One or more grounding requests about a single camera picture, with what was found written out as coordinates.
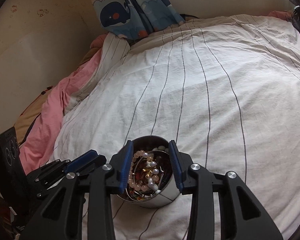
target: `pearl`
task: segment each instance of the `pearl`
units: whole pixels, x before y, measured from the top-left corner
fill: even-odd
[[[141,186],[141,190],[142,191],[147,191],[148,190],[148,186],[147,185],[142,185]]]
[[[140,186],[140,185],[135,185],[135,186],[134,186],[134,189],[135,189],[135,190],[140,190],[140,189],[141,189],[141,186]]]
[[[153,181],[159,181],[159,176],[158,175],[153,175],[152,180]]]
[[[158,185],[157,185],[157,184],[154,184],[153,187],[152,187],[152,189],[153,189],[154,191],[158,190]]]
[[[150,187],[150,188],[152,188],[154,185],[155,185],[155,183],[152,181],[148,183],[148,187]]]

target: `bed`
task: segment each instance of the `bed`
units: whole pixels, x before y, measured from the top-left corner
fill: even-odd
[[[192,18],[133,45],[113,33],[102,42],[66,90],[52,89],[63,95],[52,112],[56,129],[56,119],[34,123],[38,132],[20,149],[26,173],[90,149],[110,160],[127,140],[158,135],[209,171],[236,171],[283,238],[293,239],[300,227],[300,33],[292,23],[246,14]],[[84,81],[76,83],[78,75]],[[116,239],[186,239],[190,196],[159,209],[112,203]],[[216,239],[219,231],[216,209]]]

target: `pearl bracelet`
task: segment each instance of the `pearl bracelet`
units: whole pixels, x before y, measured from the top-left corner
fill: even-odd
[[[139,150],[134,153],[126,188],[127,195],[132,200],[145,200],[161,192],[159,187],[164,171],[157,162],[157,159],[160,161],[160,156],[154,159],[156,152],[167,153],[168,149],[159,146],[149,152]]]

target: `blanket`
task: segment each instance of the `blanket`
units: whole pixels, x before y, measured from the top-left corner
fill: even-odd
[[[64,116],[50,161],[90,149],[109,161],[128,139],[174,139],[209,171],[237,172],[284,239],[297,229],[300,34],[291,23],[248,15],[193,19],[131,47],[109,33],[98,71],[91,93]],[[217,206],[215,199],[220,237]],[[113,196],[116,239],[185,239],[190,208],[190,195],[159,209]],[[86,203],[83,239],[87,212]]]

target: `silver bolt head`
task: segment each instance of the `silver bolt head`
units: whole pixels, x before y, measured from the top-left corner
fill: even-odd
[[[237,177],[237,174],[234,171],[229,171],[228,172],[228,177],[231,179],[234,179]]]
[[[75,173],[74,172],[69,172],[67,175],[66,175],[66,178],[67,179],[73,179],[75,177]]]
[[[104,171],[109,171],[109,170],[111,170],[112,169],[112,165],[111,164],[105,164],[105,165],[103,165],[102,166],[102,169],[104,170]]]
[[[198,163],[191,164],[190,168],[194,171],[197,171],[200,169],[200,165]]]

